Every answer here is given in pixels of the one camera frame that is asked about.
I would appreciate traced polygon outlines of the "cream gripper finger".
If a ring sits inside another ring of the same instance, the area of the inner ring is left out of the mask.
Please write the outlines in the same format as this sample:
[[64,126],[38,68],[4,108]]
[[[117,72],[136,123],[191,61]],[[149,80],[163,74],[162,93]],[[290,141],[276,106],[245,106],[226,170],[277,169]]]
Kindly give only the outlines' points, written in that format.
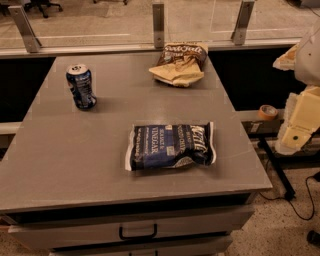
[[307,86],[300,94],[290,93],[283,118],[275,150],[282,155],[293,155],[320,127],[320,88]]
[[298,46],[299,44],[295,44],[288,51],[278,57],[274,61],[273,67],[283,71],[293,70],[295,67],[296,52]]

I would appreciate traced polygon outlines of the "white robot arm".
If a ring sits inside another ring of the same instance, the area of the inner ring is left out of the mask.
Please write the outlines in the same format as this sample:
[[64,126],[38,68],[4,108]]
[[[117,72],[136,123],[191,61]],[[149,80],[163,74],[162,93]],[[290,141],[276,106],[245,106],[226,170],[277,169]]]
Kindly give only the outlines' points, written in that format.
[[293,70],[295,79],[306,85],[301,93],[289,94],[284,122],[275,144],[278,153],[293,155],[320,128],[320,20],[299,43],[278,57],[273,67],[283,71]]

